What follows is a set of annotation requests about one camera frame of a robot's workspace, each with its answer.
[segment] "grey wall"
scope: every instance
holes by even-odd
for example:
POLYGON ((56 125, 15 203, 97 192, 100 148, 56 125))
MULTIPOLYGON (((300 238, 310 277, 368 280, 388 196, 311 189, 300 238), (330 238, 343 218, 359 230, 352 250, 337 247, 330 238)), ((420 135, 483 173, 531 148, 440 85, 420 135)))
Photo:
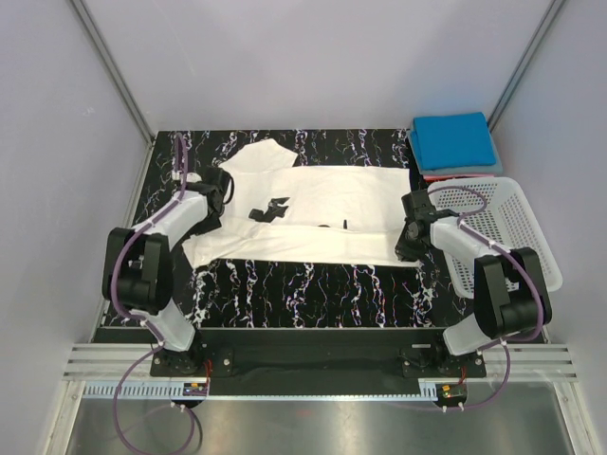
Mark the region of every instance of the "grey wall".
POLYGON ((490 114, 550 0, 86 0, 153 129, 490 114))
POLYGON ((0 451, 37 453, 144 144, 65 0, 0 3, 0 451))
POLYGON ((571 1, 498 125, 563 275, 550 334, 570 345, 607 448, 607 2, 571 1))

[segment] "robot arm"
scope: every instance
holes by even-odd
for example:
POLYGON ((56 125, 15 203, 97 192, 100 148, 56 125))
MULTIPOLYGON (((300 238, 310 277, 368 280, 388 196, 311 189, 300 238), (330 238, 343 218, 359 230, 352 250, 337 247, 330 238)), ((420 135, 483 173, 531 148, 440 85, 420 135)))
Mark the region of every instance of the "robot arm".
MULTIPOLYGON (((500 337, 532 329, 538 305, 523 277, 495 249, 471 237, 458 226, 458 214, 437 210, 428 191, 413 191, 402 198, 406 212, 395 253, 401 261, 417 261, 431 249, 449 253, 474 271, 474 313, 443 333, 450 355, 465 355, 500 337), (508 290, 506 279, 519 288, 508 290)), ((543 305, 543 323, 552 319, 550 300, 538 254, 531 248, 509 252, 535 284, 543 305)))
POLYGON ((114 266, 126 242, 142 227, 152 224, 129 248, 118 276, 120 303, 132 315, 142 316, 154 326, 154 335, 164 342, 169 363, 183 373, 202 365, 199 335, 173 301, 172 251, 190 232, 197 234, 221 227, 230 175, 219 168, 206 168, 201 181, 187 183, 181 198, 175 194, 158 213, 166 215, 154 223, 155 214, 131 228, 113 229, 107 240, 103 270, 103 296, 111 300, 114 266))

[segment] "gray panel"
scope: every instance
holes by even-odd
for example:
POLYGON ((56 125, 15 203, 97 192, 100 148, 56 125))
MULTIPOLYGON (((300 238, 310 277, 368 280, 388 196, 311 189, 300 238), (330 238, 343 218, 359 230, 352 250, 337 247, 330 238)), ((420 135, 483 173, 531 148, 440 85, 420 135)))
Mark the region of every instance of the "gray panel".
MULTIPOLYGON (((490 389, 470 385, 474 401, 490 389)), ((120 421, 128 428, 158 402, 121 401, 120 421)), ((368 402, 217 402, 195 409, 204 429, 194 454, 573 454, 556 395, 545 385, 508 385, 484 409, 422 412, 368 402)), ((67 451, 70 455, 129 453, 114 435, 110 400, 84 399, 67 451)), ((142 450, 167 453, 185 441, 188 419, 175 409, 152 415, 127 433, 142 450)))

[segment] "laundry basket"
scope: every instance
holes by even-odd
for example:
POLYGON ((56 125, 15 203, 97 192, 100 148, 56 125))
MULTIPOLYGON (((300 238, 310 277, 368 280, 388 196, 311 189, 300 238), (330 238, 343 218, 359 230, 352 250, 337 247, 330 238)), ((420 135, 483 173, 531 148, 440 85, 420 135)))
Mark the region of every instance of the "laundry basket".
MULTIPOLYGON (((462 178, 433 183, 430 190, 451 186, 479 191, 487 199, 487 208, 484 211, 466 218, 469 226, 510 248, 533 248, 540 257, 548 292, 561 287, 561 271, 517 182, 507 177, 462 178)), ((462 190, 437 191, 430 195, 430 199, 438 209, 452 209, 458 213, 479 209, 482 204, 477 196, 462 190)), ((473 271, 447 253, 445 258, 455 292, 458 296, 472 299, 473 271)), ((508 290, 518 287, 510 282, 507 285, 508 290)))

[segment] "metal frame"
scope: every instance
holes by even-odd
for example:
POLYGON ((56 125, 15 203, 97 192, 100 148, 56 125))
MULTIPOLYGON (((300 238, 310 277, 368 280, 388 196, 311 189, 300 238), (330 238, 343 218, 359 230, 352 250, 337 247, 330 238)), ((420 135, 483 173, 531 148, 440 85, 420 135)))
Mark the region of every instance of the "metal frame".
MULTIPOLYGON (((88 396, 107 395, 108 391, 100 391, 100 386, 108 390, 115 387, 124 371, 135 360, 149 352, 145 344, 77 344, 72 350, 64 373, 64 394, 60 410, 56 414, 54 428, 50 433, 45 455, 64 455, 74 427, 78 407, 81 400, 88 396)), ((588 417, 588 412, 582 399, 578 378, 571 362, 567 347, 562 344, 520 344, 510 345, 512 368, 510 380, 513 382, 551 383, 561 408, 561 413, 576 455, 600 454, 597 436, 588 417)), ((483 353, 487 367, 487 378, 470 379, 474 382, 499 381, 506 367, 502 348, 496 346, 483 353)), ((162 392, 150 391, 154 386, 167 387, 175 390, 184 382, 206 381, 205 377, 166 378, 149 375, 152 360, 146 359, 133 371, 132 379, 135 391, 132 396, 125 395, 124 399, 155 399, 162 392)), ((432 391, 436 383, 448 383, 445 378, 428 378, 420 380, 419 397, 384 397, 384 396, 346 396, 342 401, 374 401, 395 399, 400 401, 432 400, 432 391)), ((314 400, 339 397, 319 396, 314 400)), ((310 399, 310 397, 270 397, 274 400, 310 399)))
POLYGON ((556 23, 557 18, 559 17, 567 1, 568 0, 552 0, 552 3, 546 10, 546 13, 543 15, 543 18, 540 21, 538 28, 535 30, 535 33, 533 33, 531 41, 529 41, 529 44, 524 50, 523 56, 517 63, 516 68, 512 73, 512 76, 510 76, 510 79, 506 84, 504 92, 502 92, 502 96, 497 101, 497 104, 495 105, 495 108, 493 109, 493 112, 489 117, 488 126, 491 132, 493 132, 493 130, 499 123, 500 118, 502 118, 502 114, 506 110, 507 106, 510 104, 510 100, 512 100, 512 97, 514 96, 514 93, 519 87, 519 84, 521 83, 524 74, 526 73, 527 69, 531 65, 531 62, 537 55, 537 51, 544 42, 546 35, 548 34, 552 26, 554 26, 554 24, 556 23))
MULTIPOLYGON (((147 168, 152 156, 155 133, 150 128, 145 116, 120 74, 120 70, 96 25, 90 9, 84 0, 68 0, 98 55, 101 58, 110 79, 116 86, 125 107, 136 123, 141 135, 148 144, 148 150, 143 160, 134 191, 129 201, 129 208, 125 217, 125 225, 132 222, 137 207, 147 168)), ((488 125, 493 129, 501 119, 505 109, 512 100, 520 82, 537 55, 537 51, 544 42, 548 31, 553 27, 567 0, 553 0, 538 25, 533 37, 527 45, 523 56, 519 60, 506 88, 499 98, 488 125)), ((100 302, 100 317, 103 311, 103 300, 100 302)), ((52 430, 46 440, 44 453, 46 455, 64 455, 67 449, 71 431, 74 427, 78 408, 86 393, 91 388, 87 384, 91 381, 101 381, 102 384, 116 384, 126 368, 136 359, 148 351, 147 345, 134 344, 79 344, 74 346, 72 356, 64 373, 64 386, 61 390, 61 400, 52 422, 52 430)), ((550 382, 553 384, 561 412, 576 454, 599 454, 600 448, 592 423, 588 418, 587 409, 581 397, 579 383, 575 368, 571 363, 569 353, 564 345, 512 345, 512 369, 510 380, 515 382, 550 382)), ((487 378, 469 379, 474 382, 489 382, 499 380, 505 370, 504 354, 501 348, 496 347, 484 353, 487 378)), ((144 361, 132 374, 132 378, 141 380, 141 384, 183 384, 187 380, 204 382, 206 378, 153 378, 149 371, 152 359, 144 361)), ((429 390, 435 383, 449 382, 444 378, 428 378, 420 381, 422 390, 429 390)))
POLYGON ((101 35, 99 27, 93 19, 90 9, 84 0, 68 0, 68 2, 80 19, 86 34, 90 38, 93 47, 95 47, 95 50, 100 57, 101 63, 107 70, 110 80, 116 86, 120 98, 124 102, 124 106, 131 114, 131 117, 137 125, 143 139, 145 140, 146 144, 152 144, 156 133, 152 131, 152 128, 150 128, 145 116, 143 116, 141 113, 135 98, 131 94, 131 90, 122 77, 116 62, 114 61, 114 58, 112 57, 112 54, 110 53, 110 50, 105 43, 103 36, 101 35))

